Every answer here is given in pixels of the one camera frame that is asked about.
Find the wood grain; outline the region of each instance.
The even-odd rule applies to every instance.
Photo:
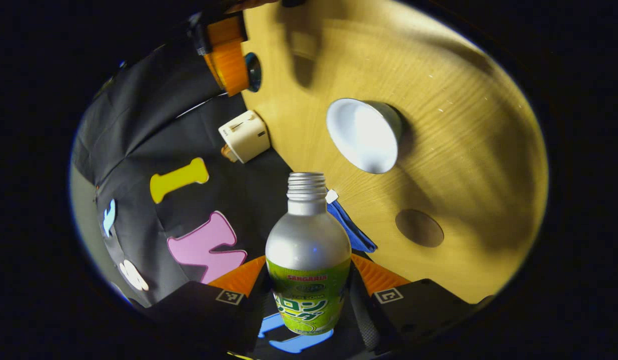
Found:
[[[515,82],[441,23],[397,2],[311,0],[245,11],[263,73],[248,109],[267,123],[294,171],[323,171],[351,219],[378,245],[370,257],[431,278],[476,303],[519,269],[542,221],[548,170],[542,134]],[[396,166],[374,175],[332,143],[337,98],[386,102],[408,123]],[[435,219],[437,247],[407,239],[400,210]]]

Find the circular hole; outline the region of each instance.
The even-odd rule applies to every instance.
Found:
[[[400,331],[404,333],[408,333],[408,332],[410,333],[411,331],[414,331],[415,329],[416,329],[416,324],[409,323],[409,324],[403,325]]]
[[[444,233],[437,221],[418,210],[401,210],[395,217],[395,225],[404,237],[420,246],[436,248],[444,240]]]
[[[260,66],[260,60],[252,52],[244,57],[247,62],[247,71],[249,72],[249,90],[252,92],[258,92],[262,85],[262,68]]]

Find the wooden table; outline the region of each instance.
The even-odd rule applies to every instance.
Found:
[[[243,91],[248,109],[294,171],[325,173],[378,245],[371,259],[470,303],[498,292],[533,245],[548,183],[540,128],[505,71],[397,2],[268,4],[247,10],[245,22],[243,51],[256,53],[263,72],[260,91]],[[332,143],[325,114],[342,97],[386,102],[408,121],[388,173],[360,171]],[[408,209],[437,221],[439,246],[398,230],[396,215]]]

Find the dark background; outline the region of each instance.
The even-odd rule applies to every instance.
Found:
[[[0,8],[0,353],[9,358],[174,351],[75,255],[82,249],[67,174],[94,93],[199,1]],[[409,3],[478,43],[520,82],[551,164],[549,210],[525,269],[480,316],[415,354],[618,357],[617,5]]]

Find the orange object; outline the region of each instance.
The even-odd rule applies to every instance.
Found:
[[[265,256],[262,255],[216,278],[211,281],[209,285],[232,292],[242,293],[246,297],[249,297],[265,262]]]
[[[212,23],[207,30],[213,51],[204,55],[204,61],[215,81],[229,96],[249,88],[249,73],[241,45],[246,39],[240,32],[238,18],[233,16]]]
[[[389,271],[375,262],[364,259],[354,253],[351,254],[351,260],[358,271],[360,271],[360,276],[362,276],[364,287],[366,287],[369,296],[374,292],[395,288],[411,282],[395,272]]]

